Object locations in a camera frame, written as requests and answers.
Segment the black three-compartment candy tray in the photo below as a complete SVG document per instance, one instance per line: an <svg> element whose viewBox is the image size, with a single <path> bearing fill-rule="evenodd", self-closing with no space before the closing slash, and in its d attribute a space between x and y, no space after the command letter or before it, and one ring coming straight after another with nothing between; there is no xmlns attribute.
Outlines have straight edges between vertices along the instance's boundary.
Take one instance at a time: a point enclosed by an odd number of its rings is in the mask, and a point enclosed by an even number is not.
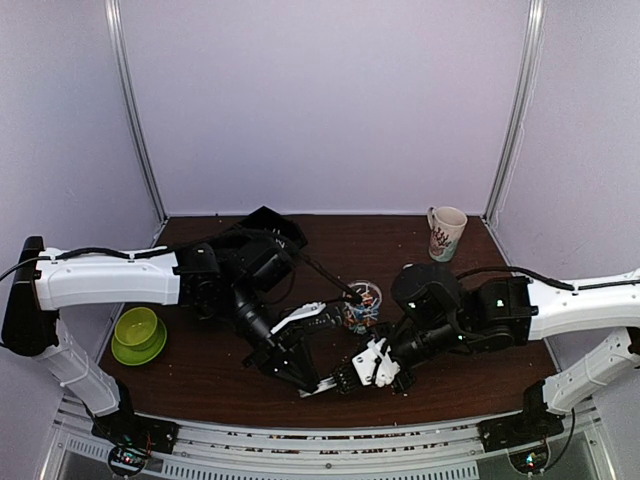
<svg viewBox="0 0 640 480"><path fill-rule="evenodd" d="M308 245L301 227L267 206L262 206L222 233L225 240L272 240L289 254Z"/></svg>

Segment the clear plastic jar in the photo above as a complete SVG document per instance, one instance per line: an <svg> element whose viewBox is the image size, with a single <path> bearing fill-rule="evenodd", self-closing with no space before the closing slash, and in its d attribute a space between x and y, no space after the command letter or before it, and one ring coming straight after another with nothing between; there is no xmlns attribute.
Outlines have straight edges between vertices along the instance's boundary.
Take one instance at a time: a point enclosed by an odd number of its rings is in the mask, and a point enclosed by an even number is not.
<svg viewBox="0 0 640 480"><path fill-rule="evenodd" d="M354 334L362 335L378 322L382 304L382 292L373 282L355 280L348 286L361 297L359 304L345 302L343 306L343 325Z"/></svg>

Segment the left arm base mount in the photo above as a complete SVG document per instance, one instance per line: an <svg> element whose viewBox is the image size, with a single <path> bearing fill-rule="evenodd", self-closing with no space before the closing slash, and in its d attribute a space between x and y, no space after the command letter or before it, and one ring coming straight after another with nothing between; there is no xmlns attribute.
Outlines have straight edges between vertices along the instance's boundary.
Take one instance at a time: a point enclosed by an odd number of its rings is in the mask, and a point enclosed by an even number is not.
<svg viewBox="0 0 640 480"><path fill-rule="evenodd" d="M173 452L179 431L175 422L138 415L127 401L120 401L107 415L96 415L88 407L85 410L92 420L94 436L142 454Z"/></svg>

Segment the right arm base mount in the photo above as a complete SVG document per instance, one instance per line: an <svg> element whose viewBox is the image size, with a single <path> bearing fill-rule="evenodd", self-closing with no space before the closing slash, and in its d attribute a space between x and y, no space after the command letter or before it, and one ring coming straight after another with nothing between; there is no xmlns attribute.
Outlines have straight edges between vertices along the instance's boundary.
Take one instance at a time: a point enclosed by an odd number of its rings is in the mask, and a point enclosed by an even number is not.
<svg viewBox="0 0 640 480"><path fill-rule="evenodd" d="M526 395L519 413L481 421L477 428L485 452L510 449L564 431L563 415L547 410L538 394Z"/></svg>

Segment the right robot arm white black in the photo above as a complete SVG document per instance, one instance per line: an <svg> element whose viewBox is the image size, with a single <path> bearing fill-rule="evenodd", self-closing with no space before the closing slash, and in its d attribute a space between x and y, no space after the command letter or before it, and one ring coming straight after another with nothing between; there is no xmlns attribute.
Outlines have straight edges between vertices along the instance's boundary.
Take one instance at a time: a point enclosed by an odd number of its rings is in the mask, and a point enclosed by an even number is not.
<svg viewBox="0 0 640 480"><path fill-rule="evenodd" d="M581 400L639 364L639 273L560 281L517 267L467 290L466 273L446 265L411 264L394 279L403 316L372 328L361 351L333 373L339 392L360 387L404 391L415 367L442 352L491 353L574 331L609 329L581 360L527 389L513 419L519 440L535 440Z"/></svg>

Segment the round metal jar lid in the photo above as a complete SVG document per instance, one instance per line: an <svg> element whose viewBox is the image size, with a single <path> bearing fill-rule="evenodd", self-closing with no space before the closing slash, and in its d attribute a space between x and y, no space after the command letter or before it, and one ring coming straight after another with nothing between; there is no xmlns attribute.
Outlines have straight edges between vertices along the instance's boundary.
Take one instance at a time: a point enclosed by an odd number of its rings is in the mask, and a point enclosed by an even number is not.
<svg viewBox="0 0 640 480"><path fill-rule="evenodd" d="M299 389L298 393L300 398L309 398L332 390L337 392L342 390L340 382L334 376L322 379L313 391Z"/></svg>

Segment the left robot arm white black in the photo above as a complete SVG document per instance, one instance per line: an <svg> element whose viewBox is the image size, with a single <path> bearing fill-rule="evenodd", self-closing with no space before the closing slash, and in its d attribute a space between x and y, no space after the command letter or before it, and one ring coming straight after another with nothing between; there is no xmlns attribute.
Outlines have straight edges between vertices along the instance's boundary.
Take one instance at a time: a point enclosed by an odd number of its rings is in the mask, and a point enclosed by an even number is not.
<svg viewBox="0 0 640 480"><path fill-rule="evenodd" d="M1 339L12 353L43 363L111 434L133 444L144 424L127 388L74 341L61 309L124 302L191 307L204 319L230 322L252 348L248 364L313 393L322 382L301 323L325 313L325 304L307 304L275 321L259 297L293 271L300 255L298 243L258 232L129 252L62 251L30 237L7 272L13 283Z"/></svg>

